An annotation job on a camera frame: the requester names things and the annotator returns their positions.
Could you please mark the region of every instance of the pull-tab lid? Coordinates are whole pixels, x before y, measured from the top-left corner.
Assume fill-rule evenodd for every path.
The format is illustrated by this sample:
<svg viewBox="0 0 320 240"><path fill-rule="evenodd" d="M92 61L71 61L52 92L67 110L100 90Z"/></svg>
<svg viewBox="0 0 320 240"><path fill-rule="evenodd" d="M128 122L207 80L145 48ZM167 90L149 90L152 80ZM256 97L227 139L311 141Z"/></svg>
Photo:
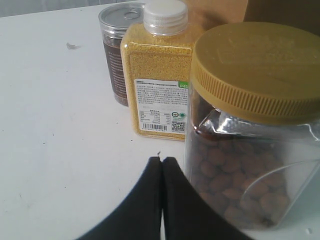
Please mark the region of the pull-tab lid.
<svg viewBox="0 0 320 240"><path fill-rule="evenodd" d="M193 49L191 82L214 107L270 125L320 118L320 37L266 23L225 24Z"/></svg>
<svg viewBox="0 0 320 240"><path fill-rule="evenodd" d="M177 35L188 24L188 7L179 0L152 1L145 5L144 28L155 35Z"/></svg>
<svg viewBox="0 0 320 240"><path fill-rule="evenodd" d="M101 29L112 38L122 38L131 24L144 19L144 3L131 2L112 5L99 13Z"/></svg>

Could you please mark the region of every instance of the jar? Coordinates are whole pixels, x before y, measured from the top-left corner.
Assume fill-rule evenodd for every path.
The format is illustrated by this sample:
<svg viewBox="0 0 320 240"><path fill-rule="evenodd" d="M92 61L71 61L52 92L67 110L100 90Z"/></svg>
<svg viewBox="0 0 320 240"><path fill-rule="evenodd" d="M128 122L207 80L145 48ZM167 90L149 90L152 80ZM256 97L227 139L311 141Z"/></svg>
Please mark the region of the jar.
<svg viewBox="0 0 320 240"><path fill-rule="evenodd" d="M203 32L188 23L188 8L178 0L147 3L143 23L127 30L121 55L136 133L185 139L192 51Z"/></svg>
<svg viewBox="0 0 320 240"><path fill-rule="evenodd" d="M128 106L120 45L128 27L143 21L144 3L122 3L109 6L99 14L105 57L115 100Z"/></svg>
<svg viewBox="0 0 320 240"><path fill-rule="evenodd" d="M277 226L319 168L320 37L242 22L194 46L185 174L241 229Z"/></svg>

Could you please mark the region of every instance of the label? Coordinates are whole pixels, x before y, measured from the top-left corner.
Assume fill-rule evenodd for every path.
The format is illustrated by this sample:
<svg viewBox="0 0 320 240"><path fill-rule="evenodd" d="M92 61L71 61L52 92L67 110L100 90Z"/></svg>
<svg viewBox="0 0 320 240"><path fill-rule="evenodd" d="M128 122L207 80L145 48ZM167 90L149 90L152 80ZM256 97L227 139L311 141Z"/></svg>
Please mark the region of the label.
<svg viewBox="0 0 320 240"><path fill-rule="evenodd" d="M185 134L188 110L188 83L135 79L140 130Z"/></svg>
<svg viewBox="0 0 320 240"><path fill-rule="evenodd" d="M105 43L103 43L103 45L106 61L108 63L113 92L119 97L127 99L124 69L122 66L120 48L109 46Z"/></svg>

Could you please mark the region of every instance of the clear plastic can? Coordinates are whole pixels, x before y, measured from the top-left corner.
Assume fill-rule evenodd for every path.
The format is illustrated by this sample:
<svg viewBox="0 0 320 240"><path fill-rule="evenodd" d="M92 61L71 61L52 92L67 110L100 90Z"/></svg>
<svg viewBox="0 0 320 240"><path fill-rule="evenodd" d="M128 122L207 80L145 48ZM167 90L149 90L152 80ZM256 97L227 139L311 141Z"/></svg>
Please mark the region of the clear plastic can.
<svg viewBox="0 0 320 240"><path fill-rule="evenodd" d="M320 37L225 24L195 44L184 170L240 229L277 226L319 168Z"/></svg>

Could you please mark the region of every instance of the table surface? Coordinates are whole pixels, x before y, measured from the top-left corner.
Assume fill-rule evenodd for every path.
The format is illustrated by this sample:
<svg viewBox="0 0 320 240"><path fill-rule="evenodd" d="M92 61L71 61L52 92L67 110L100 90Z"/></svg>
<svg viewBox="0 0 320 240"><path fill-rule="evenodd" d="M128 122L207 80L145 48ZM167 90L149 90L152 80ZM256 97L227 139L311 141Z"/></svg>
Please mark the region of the table surface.
<svg viewBox="0 0 320 240"><path fill-rule="evenodd" d="M98 21L105 7L0 18L2 240L74 239L117 207L150 156L182 164L183 142L136 135L114 100ZM319 183L318 174L278 229L248 234L319 239Z"/></svg>

